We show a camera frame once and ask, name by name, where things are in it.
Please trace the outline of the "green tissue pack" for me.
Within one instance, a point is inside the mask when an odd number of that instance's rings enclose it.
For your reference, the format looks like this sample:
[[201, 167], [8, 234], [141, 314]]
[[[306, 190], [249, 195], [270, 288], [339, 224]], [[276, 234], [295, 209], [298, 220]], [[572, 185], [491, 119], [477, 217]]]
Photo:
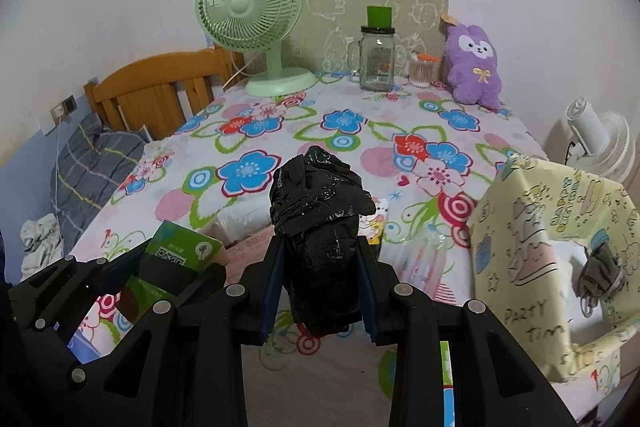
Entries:
[[136, 323], [154, 303], [177, 297], [213, 263], [228, 263], [219, 239], [164, 221], [143, 247], [134, 273], [119, 293], [117, 308]]

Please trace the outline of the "clear plastic bag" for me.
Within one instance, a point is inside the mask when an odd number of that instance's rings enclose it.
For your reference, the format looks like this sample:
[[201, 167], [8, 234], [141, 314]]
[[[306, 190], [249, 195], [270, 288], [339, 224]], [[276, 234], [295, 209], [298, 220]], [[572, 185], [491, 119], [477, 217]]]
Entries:
[[409, 232], [390, 221], [384, 228], [380, 259], [394, 268], [401, 283], [439, 303], [462, 306], [474, 293], [469, 247], [465, 227], [427, 223]]

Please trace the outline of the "black plastic bag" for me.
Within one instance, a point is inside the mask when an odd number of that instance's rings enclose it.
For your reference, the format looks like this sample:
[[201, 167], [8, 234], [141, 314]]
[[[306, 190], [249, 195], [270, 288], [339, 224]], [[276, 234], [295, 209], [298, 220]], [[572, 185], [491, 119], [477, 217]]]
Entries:
[[314, 337], [346, 331], [362, 317], [354, 257], [359, 218], [375, 213], [371, 194], [346, 162], [314, 145], [274, 172], [269, 197], [294, 321]]

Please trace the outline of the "yellow cartoon tissue pack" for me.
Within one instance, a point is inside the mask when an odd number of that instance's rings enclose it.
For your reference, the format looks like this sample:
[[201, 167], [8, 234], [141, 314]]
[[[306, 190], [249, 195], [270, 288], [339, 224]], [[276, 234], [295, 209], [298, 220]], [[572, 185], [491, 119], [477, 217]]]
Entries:
[[367, 243], [375, 259], [380, 257], [383, 235], [388, 215], [390, 202], [386, 198], [373, 199], [375, 213], [359, 218], [358, 235], [367, 239]]

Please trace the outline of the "pink tissue pack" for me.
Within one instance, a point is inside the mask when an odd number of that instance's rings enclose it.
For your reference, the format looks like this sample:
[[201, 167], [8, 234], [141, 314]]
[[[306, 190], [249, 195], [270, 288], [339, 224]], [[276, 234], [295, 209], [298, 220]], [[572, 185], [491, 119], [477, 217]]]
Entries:
[[269, 227], [247, 236], [246, 239], [239, 241], [239, 243], [226, 250], [228, 258], [228, 263], [226, 264], [227, 285], [238, 283], [244, 270], [249, 265], [254, 265], [254, 263], [264, 260], [273, 235], [273, 226], [269, 225]]

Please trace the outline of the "crumpled white cloth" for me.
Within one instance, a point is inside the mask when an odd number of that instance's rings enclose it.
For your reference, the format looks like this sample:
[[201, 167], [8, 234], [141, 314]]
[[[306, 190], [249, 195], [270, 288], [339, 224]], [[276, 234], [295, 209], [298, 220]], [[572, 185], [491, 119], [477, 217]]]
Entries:
[[61, 228], [53, 213], [25, 221], [20, 236], [24, 245], [22, 281], [64, 257]]

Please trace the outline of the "beige tissue pack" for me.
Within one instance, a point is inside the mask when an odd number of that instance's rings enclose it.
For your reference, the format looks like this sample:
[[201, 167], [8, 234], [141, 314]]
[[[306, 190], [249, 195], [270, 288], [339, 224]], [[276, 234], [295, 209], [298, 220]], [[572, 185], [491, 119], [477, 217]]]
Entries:
[[213, 219], [207, 231], [229, 246], [271, 225], [268, 202], [236, 202]]

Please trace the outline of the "grey plaid pillow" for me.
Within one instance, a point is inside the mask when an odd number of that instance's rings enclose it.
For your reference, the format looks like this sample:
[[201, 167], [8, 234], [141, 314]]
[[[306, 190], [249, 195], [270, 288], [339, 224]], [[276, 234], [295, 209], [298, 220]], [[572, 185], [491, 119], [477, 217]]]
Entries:
[[134, 171], [145, 145], [142, 134], [113, 130], [91, 113], [62, 146], [51, 173], [50, 201], [66, 254]]

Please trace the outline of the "grey sock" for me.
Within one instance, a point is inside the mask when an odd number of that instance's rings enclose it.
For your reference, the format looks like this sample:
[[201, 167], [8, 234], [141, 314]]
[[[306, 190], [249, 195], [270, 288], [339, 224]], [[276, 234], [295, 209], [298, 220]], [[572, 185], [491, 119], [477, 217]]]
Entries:
[[575, 285], [582, 312], [588, 317], [602, 301], [613, 297], [624, 283], [624, 269], [609, 243], [591, 251]]

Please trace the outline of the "yellow cartoon fabric storage box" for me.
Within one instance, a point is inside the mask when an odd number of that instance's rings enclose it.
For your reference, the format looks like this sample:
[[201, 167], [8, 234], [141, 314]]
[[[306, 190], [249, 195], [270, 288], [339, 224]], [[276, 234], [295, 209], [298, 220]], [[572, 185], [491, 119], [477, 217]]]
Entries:
[[[475, 296], [550, 381], [569, 381], [639, 329], [639, 213], [622, 184], [514, 155], [469, 217]], [[588, 317], [575, 285], [609, 243], [624, 283]]]

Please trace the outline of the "floral tablecloth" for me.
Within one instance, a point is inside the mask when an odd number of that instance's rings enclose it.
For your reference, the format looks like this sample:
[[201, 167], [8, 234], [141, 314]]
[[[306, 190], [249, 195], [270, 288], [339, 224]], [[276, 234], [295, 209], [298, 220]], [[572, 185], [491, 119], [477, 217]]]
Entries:
[[[539, 159], [538, 144], [521, 121], [509, 120], [501, 107], [491, 112], [462, 106], [445, 88], [424, 91], [408, 84], [393, 92], [367, 94], [347, 80], [321, 78], [305, 92], [275, 98], [227, 95], [194, 116], [177, 133], [151, 144], [134, 170], [116, 188], [72, 250], [81, 259], [103, 255], [113, 260], [148, 239], [162, 221], [198, 230], [209, 229], [226, 243], [255, 235], [270, 225], [268, 191], [285, 181], [286, 194], [298, 190], [306, 174], [322, 172], [323, 184], [335, 185], [328, 202], [347, 195], [346, 181], [328, 180], [326, 167], [335, 159], [338, 179], [346, 171], [360, 176], [363, 190], [378, 205], [363, 217], [360, 235], [381, 234], [381, 261], [393, 265], [398, 279], [427, 289], [431, 259], [420, 254], [423, 232], [442, 236], [444, 272], [435, 299], [462, 305], [472, 296], [489, 297], [491, 311], [516, 334], [542, 373], [551, 381], [549, 398], [533, 399], [519, 423], [515, 405], [500, 405], [506, 419], [487, 426], [561, 426], [560, 419], [534, 415], [560, 406], [560, 391], [579, 373], [595, 369], [582, 397], [583, 411], [617, 384], [619, 353], [578, 348], [570, 336], [568, 258], [548, 239], [577, 239], [599, 245], [610, 239], [610, 224], [596, 233], [613, 196], [625, 195], [615, 183], [593, 173]], [[620, 227], [612, 225], [617, 232]], [[262, 347], [243, 348], [248, 420], [257, 426], [386, 426], [394, 391], [396, 346], [376, 347], [359, 324], [335, 336], [311, 334], [292, 297], [303, 289], [319, 312], [337, 324], [341, 255], [296, 254], [293, 289], [283, 291], [274, 329]], [[124, 370], [107, 381], [96, 399], [90, 426], [218, 426], [198, 421], [198, 398], [182, 381], [161, 383], [151, 413], [125, 404], [134, 387], [124, 387]]]

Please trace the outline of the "white standing fan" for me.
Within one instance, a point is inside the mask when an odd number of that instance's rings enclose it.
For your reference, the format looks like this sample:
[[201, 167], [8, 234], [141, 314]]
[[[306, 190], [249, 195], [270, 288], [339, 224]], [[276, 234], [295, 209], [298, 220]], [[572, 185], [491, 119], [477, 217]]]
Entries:
[[544, 151], [552, 161], [628, 184], [639, 164], [639, 128], [619, 110], [575, 98], [555, 121]]

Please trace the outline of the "green desk fan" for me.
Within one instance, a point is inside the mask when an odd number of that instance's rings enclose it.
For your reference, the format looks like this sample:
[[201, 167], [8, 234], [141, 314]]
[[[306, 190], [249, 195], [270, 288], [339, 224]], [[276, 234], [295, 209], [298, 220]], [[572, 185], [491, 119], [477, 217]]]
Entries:
[[195, 13], [217, 46], [265, 55], [266, 70], [247, 81], [248, 95], [273, 98], [316, 84], [310, 70], [282, 65], [281, 44], [302, 14], [302, 0], [195, 0]]

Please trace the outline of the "glass mason jar mug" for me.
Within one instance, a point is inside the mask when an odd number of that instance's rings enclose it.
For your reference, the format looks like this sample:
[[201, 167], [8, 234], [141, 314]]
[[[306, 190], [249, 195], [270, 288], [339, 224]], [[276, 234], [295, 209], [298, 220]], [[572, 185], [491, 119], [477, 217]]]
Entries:
[[347, 67], [363, 90], [390, 92], [395, 76], [395, 29], [361, 27], [359, 40], [347, 45]]

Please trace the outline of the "cotton swab jar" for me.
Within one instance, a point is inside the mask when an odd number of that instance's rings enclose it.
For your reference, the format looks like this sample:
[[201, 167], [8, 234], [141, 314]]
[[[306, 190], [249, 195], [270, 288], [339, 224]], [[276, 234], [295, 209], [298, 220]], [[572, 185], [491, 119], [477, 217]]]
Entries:
[[442, 59], [423, 52], [412, 52], [409, 56], [408, 80], [417, 88], [430, 87], [439, 80]]

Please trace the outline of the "purple plush bunny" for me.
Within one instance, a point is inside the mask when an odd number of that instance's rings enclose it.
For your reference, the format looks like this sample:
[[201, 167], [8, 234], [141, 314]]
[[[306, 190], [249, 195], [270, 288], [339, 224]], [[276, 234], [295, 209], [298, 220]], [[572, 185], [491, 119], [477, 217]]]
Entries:
[[501, 107], [502, 81], [498, 74], [497, 52], [486, 31], [477, 25], [462, 24], [447, 14], [440, 18], [447, 31], [442, 57], [447, 65], [446, 80], [454, 101], [497, 112]]

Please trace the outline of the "green cup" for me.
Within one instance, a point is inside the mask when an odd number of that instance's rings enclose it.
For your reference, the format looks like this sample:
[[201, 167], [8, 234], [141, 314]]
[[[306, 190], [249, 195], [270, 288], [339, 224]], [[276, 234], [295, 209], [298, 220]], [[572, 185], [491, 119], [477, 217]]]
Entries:
[[367, 7], [367, 26], [378, 29], [393, 27], [393, 8], [391, 6], [369, 5]]

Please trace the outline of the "wall power outlet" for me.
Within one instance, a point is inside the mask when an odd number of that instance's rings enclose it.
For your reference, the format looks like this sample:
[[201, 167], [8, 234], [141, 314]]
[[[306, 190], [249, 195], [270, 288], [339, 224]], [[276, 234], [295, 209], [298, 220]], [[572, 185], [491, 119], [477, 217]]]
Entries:
[[50, 114], [54, 121], [61, 121], [71, 113], [74, 113], [76, 109], [77, 109], [76, 98], [73, 95], [70, 95], [61, 103], [58, 103], [57, 106], [54, 106], [51, 109]]

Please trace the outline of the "beige patterned wall board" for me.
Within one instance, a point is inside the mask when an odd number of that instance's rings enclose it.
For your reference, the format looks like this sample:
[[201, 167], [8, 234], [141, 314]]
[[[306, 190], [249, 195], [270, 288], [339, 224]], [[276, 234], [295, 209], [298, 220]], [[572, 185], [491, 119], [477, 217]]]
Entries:
[[282, 43], [282, 63], [314, 72], [345, 72], [348, 45], [360, 39], [371, 5], [392, 10], [397, 75], [407, 72], [412, 52], [442, 54], [440, 16], [448, 11], [449, 0], [302, 0], [299, 20]]

